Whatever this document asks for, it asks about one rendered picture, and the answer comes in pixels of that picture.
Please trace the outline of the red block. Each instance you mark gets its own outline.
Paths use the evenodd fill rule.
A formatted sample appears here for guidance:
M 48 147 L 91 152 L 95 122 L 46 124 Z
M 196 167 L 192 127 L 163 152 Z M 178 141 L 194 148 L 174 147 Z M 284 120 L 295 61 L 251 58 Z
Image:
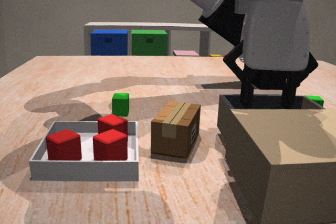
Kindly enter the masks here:
M 128 136 L 128 120 L 113 114 L 98 118 L 98 134 L 111 129 L 122 132 Z
M 93 136 L 94 161 L 124 161 L 128 159 L 127 135 L 111 129 Z
M 82 159 L 80 135 L 63 130 L 46 136 L 48 160 L 78 161 Z

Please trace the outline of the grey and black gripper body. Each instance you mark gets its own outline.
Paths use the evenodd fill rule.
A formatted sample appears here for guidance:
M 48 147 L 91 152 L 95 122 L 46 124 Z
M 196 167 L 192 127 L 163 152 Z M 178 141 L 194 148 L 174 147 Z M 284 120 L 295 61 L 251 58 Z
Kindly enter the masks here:
M 304 70 L 310 49 L 309 7 L 300 1 L 249 1 L 242 40 L 239 59 L 252 69 Z

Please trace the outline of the brown cardboard box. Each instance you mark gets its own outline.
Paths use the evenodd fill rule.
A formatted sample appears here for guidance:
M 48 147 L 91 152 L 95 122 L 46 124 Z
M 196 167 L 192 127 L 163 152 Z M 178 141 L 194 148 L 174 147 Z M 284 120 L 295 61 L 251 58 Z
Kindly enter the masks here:
M 201 104 L 170 101 L 151 121 L 151 154 L 187 159 L 199 134 Z

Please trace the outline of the green block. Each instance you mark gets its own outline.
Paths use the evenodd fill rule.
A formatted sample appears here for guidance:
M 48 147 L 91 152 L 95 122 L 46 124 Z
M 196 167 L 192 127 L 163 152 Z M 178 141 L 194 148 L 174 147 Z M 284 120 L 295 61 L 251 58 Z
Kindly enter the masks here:
M 320 96 L 312 96 L 312 95 L 306 95 L 306 96 L 323 107 L 324 100 Z
M 128 116 L 129 94 L 114 93 L 112 97 L 112 114 L 116 116 Z

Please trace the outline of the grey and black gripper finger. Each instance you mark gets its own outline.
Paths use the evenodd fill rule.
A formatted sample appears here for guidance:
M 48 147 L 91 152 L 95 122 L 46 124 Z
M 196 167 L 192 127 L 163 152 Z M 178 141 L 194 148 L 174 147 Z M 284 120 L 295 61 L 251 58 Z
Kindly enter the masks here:
M 302 71 L 285 71 L 287 82 L 283 84 L 281 106 L 284 109 L 292 109 L 295 103 L 296 89 L 300 83 L 308 77 L 318 67 L 318 63 L 309 52 L 309 60 L 307 67 Z
M 238 77 L 242 82 L 240 92 L 240 103 L 243 104 L 245 109 L 252 109 L 254 87 L 252 86 L 252 80 L 257 72 L 257 69 L 252 69 L 245 65 L 244 69 L 236 64 L 236 59 L 243 53 L 242 40 L 234 49 L 232 49 L 224 58 L 223 62 L 229 67 L 229 69 Z

